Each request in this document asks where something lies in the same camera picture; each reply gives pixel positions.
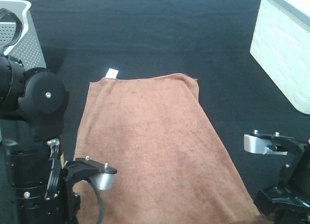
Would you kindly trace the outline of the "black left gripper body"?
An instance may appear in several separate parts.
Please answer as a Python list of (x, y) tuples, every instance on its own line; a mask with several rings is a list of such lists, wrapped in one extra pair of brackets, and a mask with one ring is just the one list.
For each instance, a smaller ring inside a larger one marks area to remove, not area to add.
[(79, 182), (77, 178), (63, 178), (65, 195), (65, 224), (78, 224), (77, 213), (80, 209), (80, 196), (73, 191)]

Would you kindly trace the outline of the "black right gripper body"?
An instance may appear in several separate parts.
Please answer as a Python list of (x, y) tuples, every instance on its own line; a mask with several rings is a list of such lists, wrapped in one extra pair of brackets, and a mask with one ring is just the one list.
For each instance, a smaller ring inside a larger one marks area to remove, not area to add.
[(310, 144), (305, 141), (281, 140), (293, 152), (294, 160), (283, 166), (281, 180), (259, 190), (254, 204), (265, 216), (274, 215), (275, 224), (310, 222)]

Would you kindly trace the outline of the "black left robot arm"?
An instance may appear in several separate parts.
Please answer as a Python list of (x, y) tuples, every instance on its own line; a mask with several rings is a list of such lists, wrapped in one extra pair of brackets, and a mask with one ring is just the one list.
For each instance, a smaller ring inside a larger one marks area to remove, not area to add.
[(60, 141), (69, 93), (43, 67), (0, 55), (1, 146), (17, 224), (76, 224), (80, 198), (66, 188)]

